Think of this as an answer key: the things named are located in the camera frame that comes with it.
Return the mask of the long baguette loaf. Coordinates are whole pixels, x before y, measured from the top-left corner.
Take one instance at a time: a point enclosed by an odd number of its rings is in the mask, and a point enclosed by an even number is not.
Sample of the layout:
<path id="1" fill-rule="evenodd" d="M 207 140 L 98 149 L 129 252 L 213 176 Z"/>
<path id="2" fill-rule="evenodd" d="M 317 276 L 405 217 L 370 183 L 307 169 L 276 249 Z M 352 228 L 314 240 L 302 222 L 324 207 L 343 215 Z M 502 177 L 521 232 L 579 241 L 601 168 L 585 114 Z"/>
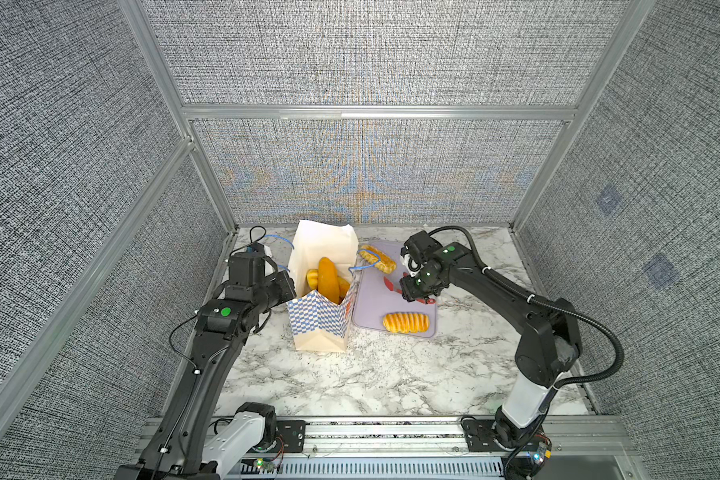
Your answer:
<path id="1" fill-rule="evenodd" d="M 341 303 L 339 277 L 335 264 L 327 257 L 322 257 L 318 264 L 317 290 L 334 304 Z"/>

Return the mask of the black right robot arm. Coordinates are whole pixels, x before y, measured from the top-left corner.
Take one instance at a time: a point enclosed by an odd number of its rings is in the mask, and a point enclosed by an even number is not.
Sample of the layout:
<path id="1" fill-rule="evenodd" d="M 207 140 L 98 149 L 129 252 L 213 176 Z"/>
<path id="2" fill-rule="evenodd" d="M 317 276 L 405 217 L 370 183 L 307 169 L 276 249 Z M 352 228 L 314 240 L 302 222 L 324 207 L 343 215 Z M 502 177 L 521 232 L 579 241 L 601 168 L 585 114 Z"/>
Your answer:
<path id="1" fill-rule="evenodd" d="M 495 413 L 492 430 L 494 441 L 504 450 L 527 443 L 541 430 L 555 383 L 582 350 L 576 319 L 563 311 L 567 304 L 537 304 L 531 291 L 482 261 L 473 239 L 467 245 L 444 245 L 431 232 L 420 231 L 405 241 L 400 256 L 410 270 L 400 280 L 406 301 L 429 299 L 456 286 L 499 314 L 520 335 L 514 354 L 518 376 Z"/>

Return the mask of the round yellow tart bread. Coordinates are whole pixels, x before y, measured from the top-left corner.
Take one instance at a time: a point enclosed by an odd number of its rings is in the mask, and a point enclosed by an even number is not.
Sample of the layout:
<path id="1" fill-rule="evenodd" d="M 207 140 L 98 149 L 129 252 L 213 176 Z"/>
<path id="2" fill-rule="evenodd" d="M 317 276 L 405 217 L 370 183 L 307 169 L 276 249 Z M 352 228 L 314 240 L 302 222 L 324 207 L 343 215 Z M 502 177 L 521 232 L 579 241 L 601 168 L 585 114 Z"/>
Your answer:
<path id="1" fill-rule="evenodd" d="M 310 290 L 316 290 L 319 284 L 319 271 L 309 269 L 306 273 L 306 282 Z"/>

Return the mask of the blue checkered paper bag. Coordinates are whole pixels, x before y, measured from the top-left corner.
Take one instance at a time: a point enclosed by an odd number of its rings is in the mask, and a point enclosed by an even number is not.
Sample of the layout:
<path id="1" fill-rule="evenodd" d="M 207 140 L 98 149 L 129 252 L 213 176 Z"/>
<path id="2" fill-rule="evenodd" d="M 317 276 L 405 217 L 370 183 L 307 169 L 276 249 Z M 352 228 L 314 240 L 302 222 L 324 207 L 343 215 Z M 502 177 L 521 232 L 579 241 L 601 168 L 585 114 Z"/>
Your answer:
<path id="1" fill-rule="evenodd" d="M 358 253 L 360 243 L 350 225 L 333 226 L 311 220 L 298 222 L 291 240 L 292 249 L 285 271 L 295 284 L 297 297 L 286 303 L 294 345 L 298 351 L 344 353 L 348 347 L 350 323 L 364 269 Z M 317 269 L 322 257 L 336 266 L 338 277 L 351 288 L 340 304 L 334 304 L 310 290 L 306 282 L 309 269 Z"/>

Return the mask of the yellow glazed danish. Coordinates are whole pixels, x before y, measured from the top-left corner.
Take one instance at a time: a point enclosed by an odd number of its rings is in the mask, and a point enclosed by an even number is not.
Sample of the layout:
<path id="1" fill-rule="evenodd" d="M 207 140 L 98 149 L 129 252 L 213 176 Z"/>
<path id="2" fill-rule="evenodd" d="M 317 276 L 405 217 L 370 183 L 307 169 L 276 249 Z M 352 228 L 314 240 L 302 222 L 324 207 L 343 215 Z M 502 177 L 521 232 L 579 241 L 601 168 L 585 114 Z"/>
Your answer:
<path id="1" fill-rule="evenodd" d="M 370 244 L 362 245 L 358 251 L 361 258 L 384 274 L 391 274 L 397 268 L 397 263 L 383 251 Z"/>

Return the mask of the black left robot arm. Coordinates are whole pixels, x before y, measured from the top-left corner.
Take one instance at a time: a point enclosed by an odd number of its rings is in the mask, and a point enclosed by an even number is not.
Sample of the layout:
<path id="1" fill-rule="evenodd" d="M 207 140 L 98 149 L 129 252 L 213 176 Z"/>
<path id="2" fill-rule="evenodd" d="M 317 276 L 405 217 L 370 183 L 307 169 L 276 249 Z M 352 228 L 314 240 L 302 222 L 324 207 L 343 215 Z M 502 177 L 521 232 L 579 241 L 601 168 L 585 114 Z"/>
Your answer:
<path id="1" fill-rule="evenodd" d="M 207 443 L 224 382 L 248 337 L 260 330 L 261 315 L 296 296 L 289 274 L 259 242 L 232 252 L 227 267 L 227 280 L 189 320 L 191 351 L 157 432 L 116 478 L 222 479 L 249 450 L 274 441 L 274 408 L 253 403 L 234 416 L 220 446 Z"/>

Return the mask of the yellow oval bun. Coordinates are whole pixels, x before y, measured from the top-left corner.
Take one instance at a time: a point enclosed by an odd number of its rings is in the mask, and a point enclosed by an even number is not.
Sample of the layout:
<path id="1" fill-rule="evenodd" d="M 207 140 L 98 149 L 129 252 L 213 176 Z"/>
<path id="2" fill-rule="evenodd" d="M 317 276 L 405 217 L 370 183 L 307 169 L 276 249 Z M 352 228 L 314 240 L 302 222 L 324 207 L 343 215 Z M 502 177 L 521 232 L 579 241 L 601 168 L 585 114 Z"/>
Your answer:
<path id="1" fill-rule="evenodd" d="M 340 299 L 340 301 L 343 301 L 346 298 L 346 296 L 351 288 L 351 284 L 346 279 L 339 277 L 338 278 L 338 286 L 339 286 L 339 299 Z"/>

